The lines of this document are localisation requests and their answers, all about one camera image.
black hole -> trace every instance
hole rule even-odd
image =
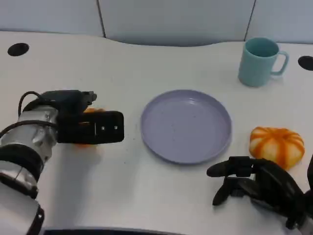
[[[26,43],[16,43],[10,46],[8,54],[11,56],[24,55],[29,50],[29,45]]]
[[[305,55],[298,59],[299,65],[305,70],[313,71],[313,57]]]

lavender plate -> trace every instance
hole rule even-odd
[[[164,159],[197,164],[220,155],[231,140],[231,119],[215,98],[176,90],[154,98],[141,115],[146,145]]]

mug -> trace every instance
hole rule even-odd
[[[284,64],[279,71],[272,71],[279,54],[285,56]],[[282,75],[288,61],[288,54],[279,51],[276,42],[268,38],[252,38],[244,45],[238,78],[249,87],[260,87],[268,82],[271,75]]]

orange object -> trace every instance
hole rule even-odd
[[[290,169],[303,157],[305,148],[301,136],[285,128],[257,127],[250,135],[251,155]]]
[[[93,112],[104,112],[104,109],[95,109],[95,108],[87,108],[84,113],[93,113]],[[81,148],[86,148],[86,147],[91,147],[93,144],[76,144],[76,146],[81,147]]]

gray wall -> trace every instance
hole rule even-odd
[[[0,30],[103,36],[96,0],[0,0]]]
[[[313,43],[313,0],[0,0],[0,30],[197,46],[266,36]]]
[[[313,43],[313,0],[256,0],[247,39]]]
[[[243,41],[253,3],[254,0],[100,0],[108,38],[175,46]]]

